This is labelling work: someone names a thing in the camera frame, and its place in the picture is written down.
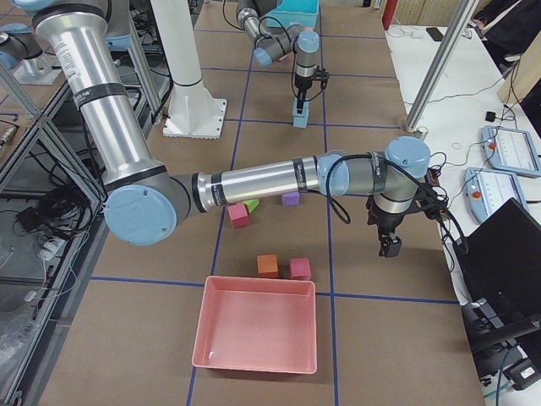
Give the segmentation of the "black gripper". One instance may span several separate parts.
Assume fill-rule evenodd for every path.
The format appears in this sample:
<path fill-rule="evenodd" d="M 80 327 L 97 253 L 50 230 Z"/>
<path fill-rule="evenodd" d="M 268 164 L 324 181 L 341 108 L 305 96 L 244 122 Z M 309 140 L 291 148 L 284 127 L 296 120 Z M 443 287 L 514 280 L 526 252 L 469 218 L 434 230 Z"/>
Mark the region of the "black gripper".
<path fill-rule="evenodd" d="M 304 104 L 310 102 L 319 96 L 325 89 L 330 78 L 330 74 L 326 69 L 320 67 L 315 68 L 296 68 L 294 74 L 294 86 L 295 86 L 295 101 L 294 101 L 294 114 L 304 115 Z M 308 90 L 312 87 L 314 82 L 320 83 L 320 90 L 311 98 L 308 97 Z"/>
<path fill-rule="evenodd" d="M 371 195 L 366 203 L 368 225 L 375 225 L 380 241 L 379 256 L 392 258 L 398 256 L 402 240 L 396 235 L 396 228 L 409 214 L 424 212 L 429 219 L 440 213 L 441 201 L 418 189 L 415 195 L 406 200 L 394 200 L 384 194 Z"/>

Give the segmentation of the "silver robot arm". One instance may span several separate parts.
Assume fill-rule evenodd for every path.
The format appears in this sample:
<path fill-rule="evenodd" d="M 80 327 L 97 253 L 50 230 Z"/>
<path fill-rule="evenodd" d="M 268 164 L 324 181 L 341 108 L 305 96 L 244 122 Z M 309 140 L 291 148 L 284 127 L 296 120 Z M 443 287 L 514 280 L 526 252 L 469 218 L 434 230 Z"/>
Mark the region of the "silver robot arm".
<path fill-rule="evenodd" d="M 112 51 L 131 43 L 125 1 L 20 1 L 35 33 L 54 49 L 105 163 L 105 218 L 122 241 L 137 246 L 169 237 L 185 219 L 215 206 L 288 192 L 368 196 L 369 223 L 380 254 L 398 254 L 396 228 L 410 213 L 440 219 L 445 202 L 424 182 L 429 148 L 402 136 L 384 151 L 326 153 L 229 172 L 172 176 L 150 153 Z"/>
<path fill-rule="evenodd" d="M 315 82 L 320 91 L 326 89 L 329 73 L 320 67 L 320 35 L 304 18 L 291 12 L 288 21 L 279 10 L 283 1 L 239 1 L 236 8 L 238 26 L 253 42 L 254 59 L 265 68 L 276 61 L 293 55 L 291 86 L 293 126 L 304 128 L 309 119 L 312 98 L 309 90 Z"/>

